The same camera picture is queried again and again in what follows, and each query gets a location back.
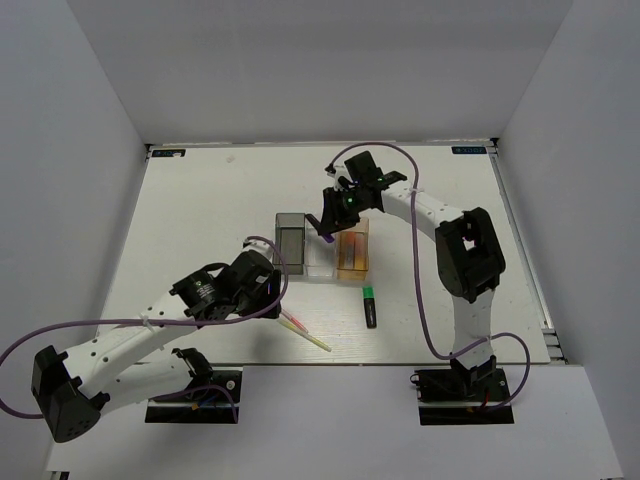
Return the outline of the pink pen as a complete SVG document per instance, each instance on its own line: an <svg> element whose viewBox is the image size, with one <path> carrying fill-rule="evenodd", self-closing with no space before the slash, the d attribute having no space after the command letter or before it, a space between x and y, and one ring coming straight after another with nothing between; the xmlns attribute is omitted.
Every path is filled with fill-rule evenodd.
<svg viewBox="0 0 640 480"><path fill-rule="evenodd" d="M285 309L282 309L281 314L284 316L286 320L288 320L296 328L298 328L299 330L305 333L308 332L308 329L298 319L296 319L291 313L289 313Z"/></svg>

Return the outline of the purple cap black highlighter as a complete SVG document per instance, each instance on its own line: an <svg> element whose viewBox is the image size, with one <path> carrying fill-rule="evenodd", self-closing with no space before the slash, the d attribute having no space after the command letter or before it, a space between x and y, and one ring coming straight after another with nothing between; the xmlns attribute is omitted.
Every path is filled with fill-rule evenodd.
<svg viewBox="0 0 640 480"><path fill-rule="evenodd" d="M318 236L322 238L326 243L331 244L335 241L333 235L331 233L327 233L323 229L321 222L313 214L306 213L305 220L315 229Z"/></svg>

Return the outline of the orange yellow clear tube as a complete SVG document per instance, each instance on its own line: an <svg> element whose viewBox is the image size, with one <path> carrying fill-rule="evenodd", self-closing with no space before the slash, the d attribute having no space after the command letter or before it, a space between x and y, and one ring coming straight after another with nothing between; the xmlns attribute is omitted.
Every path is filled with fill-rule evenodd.
<svg viewBox="0 0 640 480"><path fill-rule="evenodd" d="M354 268L355 234L342 232L340 236L339 268L352 270Z"/></svg>

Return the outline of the dark grey transparent container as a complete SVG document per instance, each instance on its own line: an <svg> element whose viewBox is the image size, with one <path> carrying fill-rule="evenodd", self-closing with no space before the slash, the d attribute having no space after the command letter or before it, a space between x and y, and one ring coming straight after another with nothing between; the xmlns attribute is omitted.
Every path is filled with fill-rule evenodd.
<svg viewBox="0 0 640 480"><path fill-rule="evenodd" d="M275 216L275 244L284 262L274 255L274 265L290 275L303 275L305 263L305 216L303 213L277 213Z"/></svg>

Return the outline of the yellow pen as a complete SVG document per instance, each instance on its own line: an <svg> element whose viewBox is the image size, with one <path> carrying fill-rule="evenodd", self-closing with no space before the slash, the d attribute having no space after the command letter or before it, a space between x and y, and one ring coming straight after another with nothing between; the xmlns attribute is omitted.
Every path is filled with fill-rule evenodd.
<svg viewBox="0 0 640 480"><path fill-rule="evenodd" d="M301 330L300 328L298 328L297 326L295 326L294 324L292 324L291 322L284 320L284 319L277 319L277 323L279 325L281 325L282 327L288 329L289 331L295 333L296 335L300 336L301 338L305 339L306 341L312 343L313 345L315 345L316 347L326 351L326 352L331 352L332 348L327 345L326 343L322 342L321 340L317 339L316 337L310 335L309 333Z"/></svg>

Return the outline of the green cap black highlighter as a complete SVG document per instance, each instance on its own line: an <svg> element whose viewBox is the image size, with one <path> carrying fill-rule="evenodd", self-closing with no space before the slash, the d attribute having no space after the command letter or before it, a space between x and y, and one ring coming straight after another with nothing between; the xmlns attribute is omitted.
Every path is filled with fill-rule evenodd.
<svg viewBox="0 0 640 480"><path fill-rule="evenodd" d="M362 288L362 295L366 327L375 329L377 327L377 313L374 289L371 286L365 286Z"/></svg>

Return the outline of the orange cap clear tube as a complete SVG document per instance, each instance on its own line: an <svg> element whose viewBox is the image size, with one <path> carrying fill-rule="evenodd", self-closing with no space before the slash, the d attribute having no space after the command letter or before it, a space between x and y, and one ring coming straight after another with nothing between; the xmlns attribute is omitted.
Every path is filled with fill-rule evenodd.
<svg viewBox="0 0 640 480"><path fill-rule="evenodd" d="M353 239L354 269L362 271L366 267L366 238L363 233L355 232Z"/></svg>

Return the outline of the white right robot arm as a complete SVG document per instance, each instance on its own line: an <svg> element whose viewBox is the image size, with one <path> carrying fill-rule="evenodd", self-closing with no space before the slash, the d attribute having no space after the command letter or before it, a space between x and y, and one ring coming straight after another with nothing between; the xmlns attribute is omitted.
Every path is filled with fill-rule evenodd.
<svg viewBox="0 0 640 480"><path fill-rule="evenodd" d="M461 210L419 189L415 179L378 167L370 152L326 167L333 184L323 191L314 227L329 237L355 226L362 212L378 210L405 221L413 237L425 235L436 249L437 274L451 295L454 343L445 355L453 390L472 399L496 369L491 345L491 307L506 261L491 217L482 208Z"/></svg>

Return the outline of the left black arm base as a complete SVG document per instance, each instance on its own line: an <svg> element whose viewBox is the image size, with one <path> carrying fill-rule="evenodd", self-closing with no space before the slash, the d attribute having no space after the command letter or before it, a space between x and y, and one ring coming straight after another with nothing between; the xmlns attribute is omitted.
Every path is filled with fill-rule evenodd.
<svg viewBox="0 0 640 480"><path fill-rule="evenodd" d="M180 395L150 400L148 424L237 424L240 413L243 369L213 367L195 348L172 350L186 366L189 383Z"/></svg>

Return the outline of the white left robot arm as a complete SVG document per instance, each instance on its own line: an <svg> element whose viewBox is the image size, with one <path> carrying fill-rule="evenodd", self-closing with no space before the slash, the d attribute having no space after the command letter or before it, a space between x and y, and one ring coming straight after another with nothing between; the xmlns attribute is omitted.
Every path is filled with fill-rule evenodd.
<svg viewBox="0 0 640 480"><path fill-rule="evenodd" d="M254 238L230 264L208 264L174 283L143 312L137 325L34 358L31 391L57 443L88 432L107 413L131 403L180 393L199 399L212 369L196 349L174 348L159 362L144 357L208 325L280 314L281 273L274 249Z"/></svg>

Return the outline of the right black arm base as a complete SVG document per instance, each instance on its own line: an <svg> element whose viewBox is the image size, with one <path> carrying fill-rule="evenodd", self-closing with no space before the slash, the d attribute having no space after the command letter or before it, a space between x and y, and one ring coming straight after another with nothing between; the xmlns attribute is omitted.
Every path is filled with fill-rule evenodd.
<svg viewBox="0 0 640 480"><path fill-rule="evenodd" d="M503 369L468 388L451 369L415 370L410 382L416 389L421 426L473 426L514 424L510 405L497 405L510 397Z"/></svg>

